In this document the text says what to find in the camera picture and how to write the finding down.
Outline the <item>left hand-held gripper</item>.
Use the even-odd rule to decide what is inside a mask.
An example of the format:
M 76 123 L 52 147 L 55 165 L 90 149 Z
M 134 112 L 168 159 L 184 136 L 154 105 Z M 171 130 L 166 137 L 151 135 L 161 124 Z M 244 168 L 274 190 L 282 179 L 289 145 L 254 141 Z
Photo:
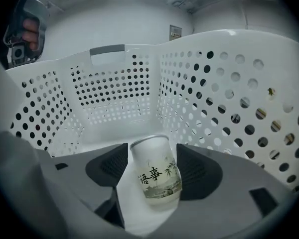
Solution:
M 35 50 L 32 50 L 29 42 L 22 38 L 26 31 L 23 27 L 26 19 L 35 21 L 38 26 L 38 47 Z M 49 11 L 39 0 L 20 0 L 17 3 L 3 38 L 5 45 L 11 49 L 12 64 L 28 64 L 41 57 L 48 19 Z

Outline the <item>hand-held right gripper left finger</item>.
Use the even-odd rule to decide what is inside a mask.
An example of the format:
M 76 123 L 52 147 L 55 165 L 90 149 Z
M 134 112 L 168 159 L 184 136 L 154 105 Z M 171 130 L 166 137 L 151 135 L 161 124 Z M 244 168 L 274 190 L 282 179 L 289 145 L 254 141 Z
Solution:
M 43 176 L 70 239 L 127 239 L 118 183 L 128 164 L 127 143 L 51 158 L 39 151 Z

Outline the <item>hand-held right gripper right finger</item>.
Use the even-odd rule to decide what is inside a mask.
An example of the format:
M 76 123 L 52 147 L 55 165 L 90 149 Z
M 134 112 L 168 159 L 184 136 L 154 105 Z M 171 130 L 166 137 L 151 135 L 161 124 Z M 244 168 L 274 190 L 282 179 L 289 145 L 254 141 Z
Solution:
M 289 189 L 245 158 L 176 146 L 180 201 L 154 239 L 260 239 L 290 208 Z

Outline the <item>person's left hand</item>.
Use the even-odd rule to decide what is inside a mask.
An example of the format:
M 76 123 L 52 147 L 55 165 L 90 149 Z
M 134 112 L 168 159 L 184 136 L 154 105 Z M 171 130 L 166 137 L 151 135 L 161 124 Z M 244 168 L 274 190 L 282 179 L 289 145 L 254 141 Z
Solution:
M 31 50 L 38 48 L 38 23 L 33 19 L 25 19 L 23 21 L 22 39 L 28 42 Z

